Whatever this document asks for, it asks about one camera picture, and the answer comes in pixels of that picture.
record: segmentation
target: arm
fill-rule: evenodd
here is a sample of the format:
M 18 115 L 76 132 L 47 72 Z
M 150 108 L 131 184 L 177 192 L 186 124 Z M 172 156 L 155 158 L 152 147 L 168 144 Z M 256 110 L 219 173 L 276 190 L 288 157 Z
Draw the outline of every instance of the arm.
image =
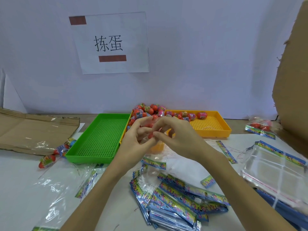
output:
M 164 132 L 171 128 L 168 136 Z M 207 144 L 189 122 L 161 118 L 153 126 L 154 136 L 177 154 L 199 162 L 213 176 L 246 230 L 295 230 L 244 179 L 226 157 Z
M 151 128 L 141 127 L 152 120 L 153 117 L 137 119 L 126 132 L 122 144 L 113 161 L 96 183 L 94 188 L 85 197 L 77 209 L 61 227 L 60 231 L 92 231 L 108 201 L 114 186 L 128 170 L 134 167 L 149 149 L 157 143 L 151 138 L 144 144 L 139 141 L 152 132 Z

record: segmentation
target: chinese characters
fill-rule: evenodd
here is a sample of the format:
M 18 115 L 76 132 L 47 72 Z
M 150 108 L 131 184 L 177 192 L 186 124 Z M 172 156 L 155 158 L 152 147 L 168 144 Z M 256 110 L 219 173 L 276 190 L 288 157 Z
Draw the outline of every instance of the chinese characters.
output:
M 121 43 L 120 43 L 120 42 L 122 42 L 122 40 L 120 40 L 121 35 L 109 36 L 109 37 L 111 37 L 111 39 L 110 39 L 109 43 L 107 44 L 104 41 L 106 39 L 106 37 L 103 38 L 103 36 L 101 36 L 101 37 L 95 36 L 94 41 L 96 42 L 96 44 L 95 44 L 95 47 L 97 48 L 96 51 L 99 52 L 99 51 L 103 50 L 104 52 L 106 52 L 106 49 L 109 50 L 110 45 L 111 45 L 110 51 L 114 51 L 114 50 L 122 50 L 123 51 L 123 49 L 121 49 Z

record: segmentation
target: green tray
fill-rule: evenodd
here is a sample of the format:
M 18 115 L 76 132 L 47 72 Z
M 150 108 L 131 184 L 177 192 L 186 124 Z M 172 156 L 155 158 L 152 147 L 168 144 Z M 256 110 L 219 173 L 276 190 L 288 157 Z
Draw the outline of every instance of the green tray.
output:
M 120 144 L 120 139 L 131 114 L 101 113 L 67 152 L 72 163 L 109 164 Z

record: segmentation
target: brown cardboard sheet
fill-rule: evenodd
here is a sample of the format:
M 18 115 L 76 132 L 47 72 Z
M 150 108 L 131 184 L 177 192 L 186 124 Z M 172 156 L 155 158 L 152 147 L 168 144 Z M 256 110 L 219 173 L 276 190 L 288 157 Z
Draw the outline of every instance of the brown cardboard sheet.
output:
M 277 135 L 308 157 L 308 0 L 299 10 L 277 70 L 273 100 L 284 130 Z
M 0 149 L 50 155 L 72 136 L 79 118 L 24 114 L 0 108 Z

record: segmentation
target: hand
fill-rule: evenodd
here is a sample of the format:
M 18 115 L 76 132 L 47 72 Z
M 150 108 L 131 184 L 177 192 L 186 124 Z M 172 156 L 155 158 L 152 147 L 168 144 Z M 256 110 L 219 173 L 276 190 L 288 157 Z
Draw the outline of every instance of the hand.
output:
M 137 119 L 125 133 L 122 144 L 110 164 L 110 166 L 119 169 L 122 175 L 126 174 L 128 170 L 141 161 L 150 148 L 157 144 L 158 139 L 156 138 L 151 138 L 143 144 L 139 143 L 144 137 L 152 133 L 152 128 L 140 126 L 149 124 L 152 119 L 152 116 Z
M 164 134 L 168 129 L 171 129 L 168 135 Z M 195 161 L 199 161 L 204 152 L 211 148 L 186 120 L 162 117 L 154 124 L 152 130 L 155 137 L 177 154 Z

